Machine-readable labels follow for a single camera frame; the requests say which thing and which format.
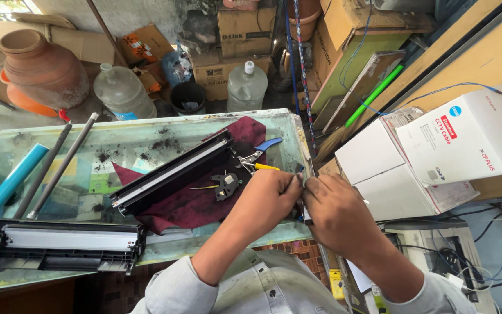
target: left hand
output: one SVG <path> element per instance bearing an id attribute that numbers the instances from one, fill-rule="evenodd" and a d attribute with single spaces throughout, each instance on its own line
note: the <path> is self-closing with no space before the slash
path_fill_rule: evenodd
<path id="1" fill-rule="evenodd" d="M 289 172 L 260 169 L 251 178 L 222 223 L 232 236 L 248 246 L 270 232 L 292 210 L 303 190 Z"/>

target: plastic water bottle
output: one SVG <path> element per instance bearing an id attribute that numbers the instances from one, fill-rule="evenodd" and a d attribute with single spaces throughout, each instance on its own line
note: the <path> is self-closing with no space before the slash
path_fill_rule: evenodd
<path id="1" fill-rule="evenodd" d="M 118 119 L 156 118 L 156 107 L 133 71 L 109 63 L 102 63 L 100 70 L 94 80 L 94 92 Z"/>
<path id="2" fill-rule="evenodd" d="M 253 61 L 238 65 L 227 77 L 227 111 L 261 110 L 267 86 L 267 75 Z"/>

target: orange bucket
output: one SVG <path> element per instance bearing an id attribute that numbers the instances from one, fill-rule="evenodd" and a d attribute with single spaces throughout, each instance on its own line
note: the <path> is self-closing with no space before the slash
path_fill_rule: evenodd
<path id="1" fill-rule="evenodd" d="M 28 96 L 23 94 L 20 90 L 18 90 L 7 78 L 5 75 L 5 70 L 1 70 L 0 80 L 7 85 L 7 96 L 11 103 L 15 104 L 19 108 L 23 108 L 24 110 L 36 113 L 37 115 L 46 116 L 46 117 L 57 117 L 58 114 L 50 107 L 47 107 L 43 104 L 33 101 Z"/>

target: red label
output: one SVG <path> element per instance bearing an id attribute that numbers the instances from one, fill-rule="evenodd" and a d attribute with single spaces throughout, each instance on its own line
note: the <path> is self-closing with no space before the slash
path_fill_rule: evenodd
<path id="1" fill-rule="evenodd" d="M 451 136 L 451 139 L 456 139 L 457 138 L 456 132 L 455 129 L 452 128 L 449 118 L 447 118 L 447 116 L 442 116 L 441 121 L 443 121 L 443 125 L 447 129 L 447 132 Z"/>

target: glass table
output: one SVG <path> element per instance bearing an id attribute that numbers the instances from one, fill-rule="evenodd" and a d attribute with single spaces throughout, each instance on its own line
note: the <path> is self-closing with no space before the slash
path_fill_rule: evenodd
<path id="1" fill-rule="evenodd" d="M 305 173 L 312 172 L 311 157 L 301 120 L 287 109 L 99 123 L 90 130 L 58 182 L 58 187 L 50 196 L 49 201 L 58 206 L 53 206 L 52 210 L 42 209 L 38 219 L 139 224 L 132 216 L 124 217 L 111 206 L 108 194 L 121 187 L 112 162 L 124 168 L 147 173 L 242 116 L 252 117 L 264 124 L 267 128 L 266 139 L 278 137 L 283 139 L 280 144 L 271 147 L 267 152 L 269 165 L 294 172 L 299 163 L 305 166 Z M 57 168 L 59 159 L 65 156 L 82 127 L 83 125 L 73 126 L 56 157 L 56 162 L 50 168 L 50 175 L 46 176 L 42 185 L 51 176 L 52 169 Z M 51 148 L 61 130 L 60 126 L 52 126 L 0 131 L 0 184 L 32 146 L 39 143 Z M 33 177 L 40 170 L 40 165 L 41 163 L 24 182 L 23 187 L 18 189 L 18 196 L 9 200 L 5 208 L 0 211 L 0 217 L 13 217 L 21 196 L 30 187 Z M 38 199 L 40 191 L 39 188 L 30 207 Z M 147 237 L 144 254 L 137 265 L 171 261 L 187 254 L 192 255 L 218 226 L 217 222 L 195 229 L 173 226 L 166 229 L 162 235 L 150 235 Z M 304 224 L 282 221 L 251 247 L 310 237 L 309 229 Z M 0 288 L 82 274 L 86 273 L 7 269 L 0 272 Z"/>

